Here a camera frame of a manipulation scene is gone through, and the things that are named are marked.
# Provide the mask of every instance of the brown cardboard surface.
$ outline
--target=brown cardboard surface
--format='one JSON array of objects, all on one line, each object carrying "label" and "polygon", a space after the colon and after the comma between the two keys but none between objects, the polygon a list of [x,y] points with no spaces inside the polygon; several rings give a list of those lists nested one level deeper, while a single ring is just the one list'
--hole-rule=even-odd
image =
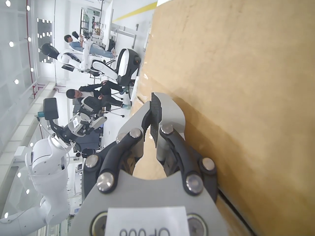
[{"label": "brown cardboard surface", "polygon": [[315,0],[172,0],[138,85],[172,96],[187,142],[259,235],[315,235]]}]

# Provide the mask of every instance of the humanoid robot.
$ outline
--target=humanoid robot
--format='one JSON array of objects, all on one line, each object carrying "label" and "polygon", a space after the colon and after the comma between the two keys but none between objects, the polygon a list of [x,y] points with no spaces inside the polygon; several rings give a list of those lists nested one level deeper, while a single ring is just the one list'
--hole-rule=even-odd
[{"label": "humanoid robot", "polygon": [[90,73],[93,76],[104,75],[115,80],[118,85],[123,87],[135,83],[141,63],[141,59],[135,51],[129,48],[122,49],[117,59],[116,68],[113,69],[101,57],[89,54],[92,44],[91,40],[84,39],[83,52],[66,49],[59,53],[49,43],[43,44],[40,50],[44,55],[61,62],[63,64],[62,68],[71,72],[77,69],[82,73]]},{"label": "humanoid robot", "polygon": [[[46,100],[45,119],[49,119],[53,127],[50,119],[58,117],[56,106],[52,106],[56,103]],[[91,122],[88,115],[97,111],[97,107],[93,101],[84,100],[82,116],[73,117],[65,128],[54,126],[55,135],[38,141],[33,153],[27,154],[29,174],[35,188],[43,194],[43,200],[40,207],[1,219],[1,235],[24,236],[46,224],[57,224],[68,215],[66,172],[60,175],[66,170],[66,151],[75,143],[76,137],[84,136],[105,121],[105,117],[100,117]],[[136,162],[143,156],[144,137],[149,126],[157,160],[167,176],[160,180],[141,180],[132,176]],[[116,141],[86,159],[82,178],[84,201],[68,235],[147,235],[143,228],[139,233],[127,228],[108,234],[110,211],[184,207],[186,225],[180,227],[187,226],[185,235],[227,236],[224,220],[215,205],[218,193],[216,166],[210,158],[203,158],[185,143],[184,129],[185,117],[179,106],[166,94],[152,93],[151,101],[146,102],[119,130]],[[33,178],[35,171],[45,183]],[[57,177],[62,183],[55,187]],[[162,229],[165,228],[150,235],[171,235],[167,230],[161,233]],[[180,229],[175,229],[172,236],[184,235],[178,234]]]}]

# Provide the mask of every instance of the black jacket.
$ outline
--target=black jacket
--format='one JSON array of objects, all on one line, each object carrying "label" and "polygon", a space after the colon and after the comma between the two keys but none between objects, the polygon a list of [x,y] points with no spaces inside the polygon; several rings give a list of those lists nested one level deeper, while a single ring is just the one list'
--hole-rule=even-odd
[{"label": "black jacket", "polygon": [[[96,88],[99,88],[99,87],[102,87],[103,84],[100,83],[100,84],[95,84],[95,85],[87,85],[87,86],[81,86],[79,88],[79,91],[81,92],[93,92],[94,94],[94,97],[95,98],[98,98],[100,96],[100,91],[98,90],[95,90]],[[81,101],[82,101],[82,97],[81,98],[77,98],[79,104],[81,104]]]}]

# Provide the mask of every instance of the black cable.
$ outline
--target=black cable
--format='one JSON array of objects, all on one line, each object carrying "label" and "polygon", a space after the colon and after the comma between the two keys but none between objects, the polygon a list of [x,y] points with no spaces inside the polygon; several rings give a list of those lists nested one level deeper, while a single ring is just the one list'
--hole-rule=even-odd
[{"label": "black cable", "polygon": [[224,193],[219,189],[219,196],[223,199],[223,201],[228,205],[228,207],[233,211],[233,213],[241,220],[241,222],[245,225],[245,227],[249,230],[252,236],[257,236],[257,234],[253,231],[253,229],[249,226],[247,221],[243,218],[243,216],[239,213],[239,211],[232,205],[232,203],[228,200],[228,198],[224,195]]}]

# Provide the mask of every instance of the screw head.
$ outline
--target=screw head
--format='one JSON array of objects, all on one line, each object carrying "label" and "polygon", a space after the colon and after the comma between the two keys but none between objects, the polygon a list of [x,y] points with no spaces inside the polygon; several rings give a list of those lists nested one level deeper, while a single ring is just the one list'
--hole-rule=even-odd
[{"label": "screw head", "polygon": [[98,162],[98,156],[97,155],[90,155],[88,158],[85,160],[85,166],[88,168],[95,167]]},{"label": "screw head", "polygon": [[139,138],[141,136],[141,130],[138,128],[133,128],[130,131],[130,136],[133,137],[134,139]]},{"label": "screw head", "polygon": [[118,134],[116,137],[116,143],[118,144],[126,136],[126,133]]},{"label": "screw head", "polygon": [[187,215],[190,236],[206,236],[207,227],[205,222],[197,214]]},{"label": "screw head", "polygon": [[161,131],[164,133],[164,134],[171,134],[173,132],[173,125],[171,124],[163,124],[162,127],[161,127]]},{"label": "screw head", "polygon": [[204,188],[204,184],[202,182],[201,177],[196,174],[187,176],[186,186],[188,190],[193,193],[201,193]]},{"label": "screw head", "polygon": [[202,165],[208,171],[211,171],[215,168],[215,163],[213,162],[211,158],[203,158]]},{"label": "screw head", "polygon": [[113,184],[114,176],[109,172],[101,174],[96,181],[96,186],[101,192],[108,191],[113,186]]}]

